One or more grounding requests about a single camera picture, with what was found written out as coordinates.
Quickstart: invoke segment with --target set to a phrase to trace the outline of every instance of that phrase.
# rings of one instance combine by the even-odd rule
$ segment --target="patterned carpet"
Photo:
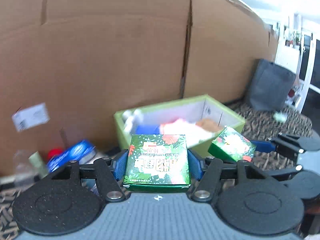
[[[283,113],[288,114],[285,123],[277,122],[273,118],[273,111],[255,111],[243,102],[228,107],[246,119],[241,134],[249,140],[265,141],[269,137],[276,137],[280,132],[303,137],[311,137],[312,135],[311,120],[299,112],[295,112],[289,106],[282,109]],[[263,170],[278,170],[292,167],[294,164],[276,152],[255,152],[252,162]]]
[[[12,205],[21,191],[21,188],[0,191],[0,240],[11,240],[19,234],[17,223],[12,216]]]

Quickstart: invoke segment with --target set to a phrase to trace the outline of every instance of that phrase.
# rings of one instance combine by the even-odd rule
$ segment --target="floral pattern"
[[[254,155],[255,145],[243,137],[231,127],[226,127],[218,137],[212,141],[209,153],[220,159],[232,159],[234,161],[251,161]]]
[[[170,145],[176,143],[179,140],[179,137],[179,135],[164,134],[162,139],[166,144]]]
[[[128,156],[132,155],[134,149],[135,149],[134,145],[130,145]]]

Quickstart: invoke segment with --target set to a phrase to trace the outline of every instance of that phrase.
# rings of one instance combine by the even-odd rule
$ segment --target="green printed box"
[[[183,192],[190,183],[184,135],[132,135],[124,187],[132,191]]]
[[[256,146],[232,127],[226,127],[215,138],[208,152],[224,161],[251,161]]]

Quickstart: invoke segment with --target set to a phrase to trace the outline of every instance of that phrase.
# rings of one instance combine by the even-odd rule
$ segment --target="metal screw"
[[[201,198],[201,199],[208,198],[208,197],[210,197],[210,192],[208,192],[206,190],[198,190],[195,192],[195,196],[197,198]]]
[[[297,171],[301,171],[302,170],[302,166],[301,165],[297,165],[296,170]]]
[[[119,199],[122,197],[122,193],[120,191],[110,191],[108,192],[107,197],[110,199]]]

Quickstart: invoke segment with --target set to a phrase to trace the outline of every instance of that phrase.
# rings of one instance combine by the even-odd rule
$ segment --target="cardboard box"
[[[192,0],[184,97],[241,98],[257,59],[274,61],[278,40],[239,0]]]
[[[254,60],[276,54],[276,39],[226,0],[0,4],[0,176],[15,172],[18,149],[115,146],[116,111],[181,98],[185,78],[187,97],[238,98]],[[41,103],[49,122],[17,132],[12,115]]]
[[[208,118],[216,123],[220,122],[222,127],[228,125],[241,133],[245,124],[244,118],[208,95],[144,106],[140,107],[139,110],[143,114],[143,124],[145,125],[170,123],[179,118],[195,123],[200,119]],[[123,113],[124,111],[116,112],[114,118],[119,146],[121,149],[129,149],[132,136],[124,131]],[[209,155],[208,148],[214,138],[215,135],[212,138],[201,141],[199,144],[193,145],[191,148],[200,156],[207,157]]]
[[[116,111],[180,98],[190,0],[0,4],[0,176],[18,149],[113,147]],[[40,103],[49,122],[17,132],[12,115]]]

